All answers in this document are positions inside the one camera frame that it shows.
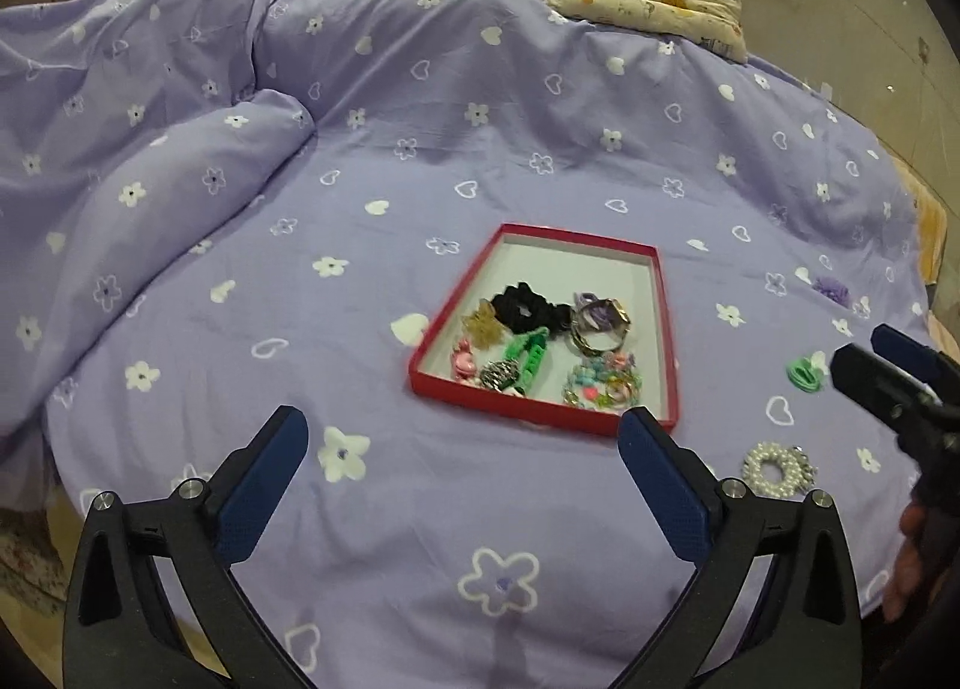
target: bed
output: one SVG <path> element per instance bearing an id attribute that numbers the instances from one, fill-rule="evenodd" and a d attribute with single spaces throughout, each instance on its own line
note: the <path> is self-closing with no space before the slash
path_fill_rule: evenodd
<path id="1" fill-rule="evenodd" d="M 310 452 L 234 571 L 312 681 L 607 685 L 690 574 L 616 448 L 405 384 L 517 221 L 659 248 L 675 439 L 719 477 L 803 446 L 880 601 L 916 470 L 785 368 L 880 322 L 929 341 L 916 213 L 795 79 L 544 0 L 75 0 L 0 13 L 0 42 L 8 503 L 35 507 L 44 442 L 85 512 L 208 475 L 295 405 Z"/>

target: purple hair tie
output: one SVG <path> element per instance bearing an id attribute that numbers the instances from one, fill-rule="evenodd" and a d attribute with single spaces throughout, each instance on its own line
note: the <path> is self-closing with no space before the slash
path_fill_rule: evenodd
<path id="1" fill-rule="evenodd" d="M 818 277 L 813 282 L 813 288 L 827 299 L 832 299 L 841 307 L 850 310 L 850 289 L 835 277 Z"/>

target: hair accessory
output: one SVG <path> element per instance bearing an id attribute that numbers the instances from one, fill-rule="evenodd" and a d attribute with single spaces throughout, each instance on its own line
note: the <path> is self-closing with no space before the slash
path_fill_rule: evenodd
<path id="1" fill-rule="evenodd" d="M 835 277 L 818 277 L 813 281 L 813 288 L 827 299 L 832 299 L 841 307 L 850 310 L 850 289 Z"/>
<path id="2" fill-rule="evenodd" d="M 800 358 L 786 365 L 786 376 L 802 392 L 819 392 L 823 385 L 823 373 L 813 366 L 812 360 Z"/>
<path id="3" fill-rule="evenodd" d="M 574 408 L 625 410 L 640 405 L 640 374 L 632 354 L 606 353 L 576 365 L 563 384 L 563 401 Z M 584 400 L 592 406 L 584 405 Z"/>
<path id="4" fill-rule="evenodd" d="M 593 308 L 603 308 L 608 317 L 611 317 L 611 328 L 608 331 L 616 334 L 620 341 L 608 350 L 598 349 L 590 346 L 587 342 L 587 339 L 584 337 L 584 333 L 595 333 L 600 331 L 599 329 L 592 328 L 592 325 L 589 322 L 586 322 L 585 318 Z M 572 323 L 570 324 L 570 339 L 573 340 L 573 344 L 576 345 L 581 353 L 587 358 L 595 359 L 598 356 L 603 356 L 605 353 L 616 353 L 623 347 L 623 341 L 627 339 L 627 332 L 630 331 L 630 315 L 627 315 L 627 312 L 623 309 L 616 299 L 597 299 L 594 302 L 587 302 L 580 310 L 575 312 L 573 315 Z"/>
<path id="5" fill-rule="evenodd" d="M 781 481 L 774 483 L 763 474 L 763 465 L 772 464 L 781 472 Z M 779 443 L 757 443 L 743 461 L 743 482 L 755 494 L 785 500 L 810 491 L 814 486 L 816 467 L 810 464 L 803 448 L 786 448 Z"/>
<path id="6" fill-rule="evenodd" d="M 503 333 L 507 331 L 506 327 L 496 319 L 493 305 L 486 299 L 481 299 L 480 306 L 470 315 L 464 315 L 463 326 L 464 334 L 469 336 L 481 351 L 500 344 L 503 341 Z"/>
<path id="7" fill-rule="evenodd" d="M 459 339 L 453 346 L 450 366 L 453 369 L 453 377 L 458 381 L 469 381 L 477 375 L 477 365 L 473 360 L 473 352 L 470 350 L 470 341 L 467 338 Z"/>
<path id="8" fill-rule="evenodd" d="M 549 336 L 550 330 L 545 326 L 529 334 L 515 336 L 501 360 L 491 362 L 480 370 L 480 384 L 498 392 L 513 387 L 520 396 L 526 396 L 544 361 Z M 524 352 L 526 357 L 521 366 L 520 354 Z"/>
<path id="9" fill-rule="evenodd" d="M 545 326 L 550 335 L 558 335 L 570 328 L 573 308 L 552 305 L 533 293 L 526 283 L 507 286 L 503 293 L 491 299 L 496 318 L 515 335 L 523 335 Z"/>

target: bracelet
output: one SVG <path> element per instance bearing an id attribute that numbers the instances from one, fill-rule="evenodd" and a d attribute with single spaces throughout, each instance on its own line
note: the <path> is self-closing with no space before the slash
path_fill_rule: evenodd
<path id="1" fill-rule="evenodd" d="M 584 332 L 594 333 L 600 331 L 599 329 L 589 328 L 589 324 L 584 320 L 587 314 L 594 308 L 603 308 L 604 312 L 606 312 L 607 316 L 611 319 L 611 328 L 607 331 L 613 332 L 620 339 L 613 348 L 606 350 L 594 348 L 584 337 Z M 619 301 L 616 299 L 597 299 L 593 302 L 587 302 L 586 305 L 575 312 L 570 324 L 570 339 L 584 356 L 589 359 L 595 359 L 598 356 L 603 356 L 605 353 L 616 353 L 616 351 L 620 350 L 623 347 L 623 342 L 627 339 L 630 324 L 630 315 L 627 315 L 627 312 L 623 309 L 623 305 L 621 305 Z"/>
<path id="2" fill-rule="evenodd" d="M 534 293 L 526 283 L 507 286 L 490 300 L 496 319 L 515 335 L 523 335 L 545 326 L 551 336 L 570 328 L 573 308 L 552 305 Z"/>
<path id="3" fill-rule="evenodd" d="M 640 405 L 643 379 L 635 372 L 632 354 L 607 353 L 576 365 L 563 384 L 563 401 L 574 408 L 625 410 Z"/>
<path id="4" fill-rule="evenodd" d="M 772 464 L 784 478 L 777 483 L 771 481 L 763 474 L 764 464 Z M 810 491 L 816 473 L 816 467 L 810 464 L 803 448 L 786 448 L 779 443 L 757 443 L 743 461 L 742 477 L 755 494 L 785 500 Z"/>

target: green hair tie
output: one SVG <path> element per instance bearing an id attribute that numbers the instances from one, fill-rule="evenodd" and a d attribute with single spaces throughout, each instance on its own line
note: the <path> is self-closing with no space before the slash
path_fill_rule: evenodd
<path id="1" fill-rule="evenodd" d="M 819 392 L 823 384 L 821 371 L 813 366 L 809 358 L 803 357 L 786 365 L 786 376 L 802 392 Z"/>

